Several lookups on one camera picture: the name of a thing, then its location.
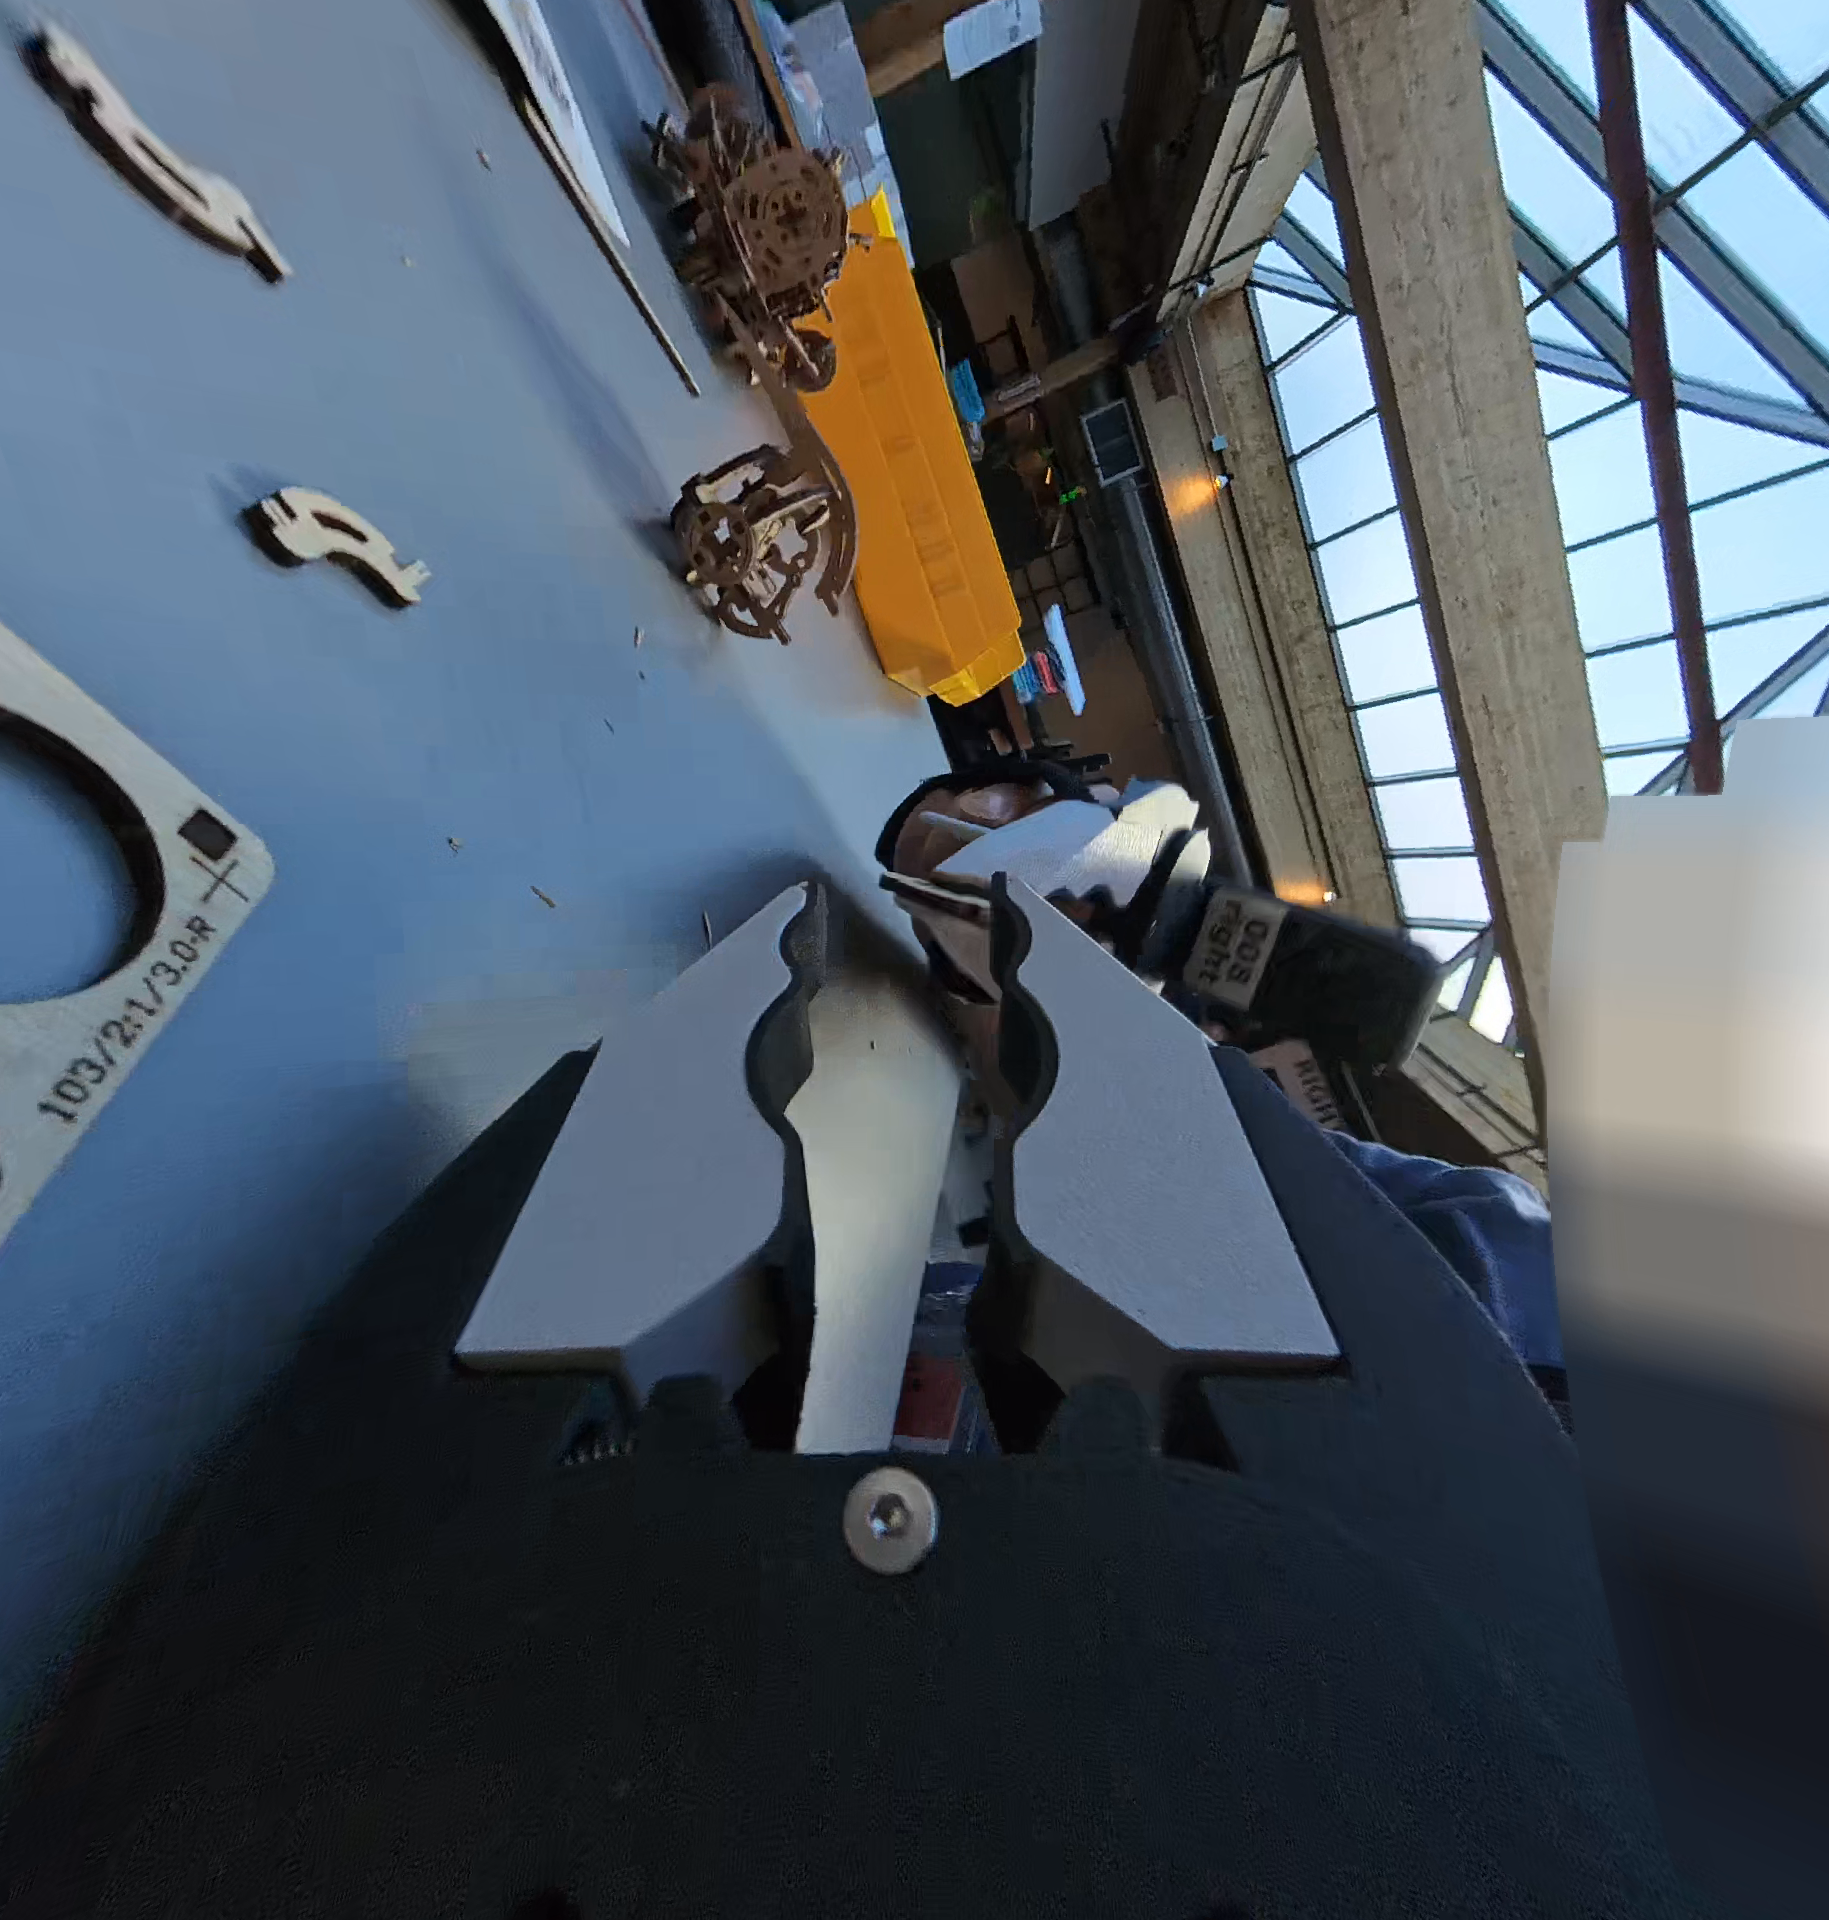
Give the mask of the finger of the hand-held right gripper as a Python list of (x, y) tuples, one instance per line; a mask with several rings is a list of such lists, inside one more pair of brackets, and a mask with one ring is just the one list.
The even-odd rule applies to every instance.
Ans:
[(1056, 799), (1003, 824), (955, 835), (928, 873), (957, 894), (989, 894), (997, 875), (1050, 905), (1087, 911), (1101, 943), (1134, 943), (1162, 912), (1171, 884), (1187, 895), (1210, 866), (1210, 835), (1192, 804), (1144, 799), (1117, 811)]

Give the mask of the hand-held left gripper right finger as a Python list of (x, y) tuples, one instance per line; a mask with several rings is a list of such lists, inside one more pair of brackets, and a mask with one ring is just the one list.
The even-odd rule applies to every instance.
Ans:
[(1213, 1046), (1017, 875), (991, 884), (997, 1086), (987, 1377), (1028, 1421), (1093, 1379), (1153, 1419), (1188, 1379), (1344, 1364)]

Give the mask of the wooden model with curved arc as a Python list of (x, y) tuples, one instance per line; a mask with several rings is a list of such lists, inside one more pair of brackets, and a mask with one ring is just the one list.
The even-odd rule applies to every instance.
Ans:
[(796, 396), (781, 392), (785, 444), (760, 444), (680, 488), (669, 527), (680, 576), (732, 636), (791, 643), (787, 610), (810, 587), (837, 612), (855, 584), (858, 516), (843, 470)]

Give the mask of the wooden model with large gear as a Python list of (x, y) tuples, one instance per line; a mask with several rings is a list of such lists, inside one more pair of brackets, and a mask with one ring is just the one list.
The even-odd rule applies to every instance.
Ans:
[(727, 84), (699, 88), (686, 119), (662, 115), (649, 136), (653, 164), (677, 190), (679, 279), (717, 305), (751, 373), (801, 393), (828, 390), (830, 329), (805, 321), (830, 324), (828, 290), (853, 241), (846, 156), (781, 146)]

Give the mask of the black-white marker sign board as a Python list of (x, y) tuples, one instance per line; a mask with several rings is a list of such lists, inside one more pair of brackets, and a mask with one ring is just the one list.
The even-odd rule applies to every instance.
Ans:
[(1353, 1140), (1382, 1140), (1377, 1121), (1349, 1070), (1325, 1064), (1310, 1044), (1276, 1039), (1249, 1047), (1246, 1056), (1295, 1112), (1321, 1128)]

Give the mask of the yellow plastic bin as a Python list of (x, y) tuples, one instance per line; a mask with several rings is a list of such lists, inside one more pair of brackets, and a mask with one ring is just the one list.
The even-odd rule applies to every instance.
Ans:
[(883, 672), (961, 707), (1022, 666), (1019, 610), (887, 190), (847, 227), (836, 374), (805, 410), (855, 499), (855, 590)]

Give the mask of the laser-cut plywood sheet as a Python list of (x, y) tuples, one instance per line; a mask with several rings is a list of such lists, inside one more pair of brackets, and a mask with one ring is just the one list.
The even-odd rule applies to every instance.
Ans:
[(70, 994), (0, 1003), (0, 1247), (212, 975), (273, 882), (265, 843), (0, 618), (0, 733), (52, 760), (122, 854), (134, 908)]

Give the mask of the red metal pipe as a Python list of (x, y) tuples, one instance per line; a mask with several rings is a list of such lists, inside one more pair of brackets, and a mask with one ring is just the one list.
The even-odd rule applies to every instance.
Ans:
[(1677, 433), (1677, 388), (1661, 302), (1660, 243), (1624, 1), (1587, 1), (1598, 129), (1617, 221), (1632, 390), (1646, 444), (1661, 572), (1688, 719), (1686, 770), (1699, 796), (1723, 786), (1723, 751), (1693, 554), (1691, 508)]

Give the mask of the glass skylight roof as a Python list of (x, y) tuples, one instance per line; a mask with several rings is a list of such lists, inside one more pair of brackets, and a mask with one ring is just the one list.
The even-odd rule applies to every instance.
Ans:
[[(1587, 6), (1476, 15), (1605, 788), (1681, 793)], [(1627, 42), (1714, 705), (1723, 731), (1829, 715), (1829, 4), (1638, 1)], [(1320, 160), (1249, 284), (1401, 920), (1446, 964), (1440, 1005), (1523, 1051)]]

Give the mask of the short curved wooden part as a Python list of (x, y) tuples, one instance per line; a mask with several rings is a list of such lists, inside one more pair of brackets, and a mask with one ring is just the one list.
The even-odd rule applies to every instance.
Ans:
[(431, 580), (426, 563), (401, 556), (396, 541), (368, 516), (328, 493), (282, 485), (242, 508), (240, 520), (276, 563), (348, 568), (396, 608), (420, 604)]

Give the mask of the thin wooden strip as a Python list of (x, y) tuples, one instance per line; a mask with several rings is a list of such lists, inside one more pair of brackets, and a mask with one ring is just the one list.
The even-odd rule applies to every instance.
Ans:
[(656, 345), (662, 349), (662, 355), (666, 357), (666, 361), (671, 361), (671, 366), (677, 373), (686, 392), (694, 399), (701, 399), (701, 386), (699, 386), (691, 368), (687, 366), (687, 361), (680, 355), (680, 351), (677, 349), (671, 331), (666, 329), (666, 325), (658, 317), (656, 309), (646, 299), (644, 290), (641, 289), (632, 268), (628, 265), (628, 258), (621, 253), (621, 241), (604, 225), (604, 221), (596, 207), (596, 200), (590, 199), (587, 186), (574, 173), (558, 136), (547, 124), (539, 105), (526, 91), (518, 91), (513, 98), (517, 98), (517, 107), (529, 129), (532, 139), (535, 141), (538, 149), (547, 158), (554, 178), (558, 178), (570, 204), (580, 213), (580, 219), (587, 225), (597, 249), (604, 253), (604, 258), (608, 260), (621, 289), (625, 290), (628, 299), (632, 302), (634, 310), (638, 312), (641, 324), (646, 325), (649, 333), (653, 335)]

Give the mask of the stack of grey boxes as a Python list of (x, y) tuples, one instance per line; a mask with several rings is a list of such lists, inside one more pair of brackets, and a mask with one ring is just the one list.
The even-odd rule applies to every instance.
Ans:
[(858, 207), (893, 195), (893, 164), (846, 6), (821, 4), (785, 32), (783, 77), (796, 129), (817, 154), (840, 156), (836, 170), (846, 204)]

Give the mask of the white paper notice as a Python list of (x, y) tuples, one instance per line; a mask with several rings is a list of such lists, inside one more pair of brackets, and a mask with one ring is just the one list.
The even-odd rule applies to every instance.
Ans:
[(1042, 4), (1035, 0), (987, 0), (959, 8), (942, 23), (942, 59), (950, 81), (1037, 42), (1042, 34)]

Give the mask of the printed instruction booklet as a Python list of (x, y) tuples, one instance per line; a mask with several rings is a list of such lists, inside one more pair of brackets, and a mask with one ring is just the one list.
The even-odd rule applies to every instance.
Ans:
[(539, 1), (485, 1), (494, 28), (508, 42), (544, 131), (566, 163), (566, 173), (596, 213), (613, 243), (628, 249), (630, 235), (587, 118), (570, 81), (558, 45)]

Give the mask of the long curved wooden part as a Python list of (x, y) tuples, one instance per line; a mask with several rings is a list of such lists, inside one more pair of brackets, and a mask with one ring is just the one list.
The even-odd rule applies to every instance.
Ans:
[(82, 136), (165, 216), (269, 284), (291, 276), (248, 196), (150, 129), (76, 39), (41, 23), (25, 36), (24, 58)]

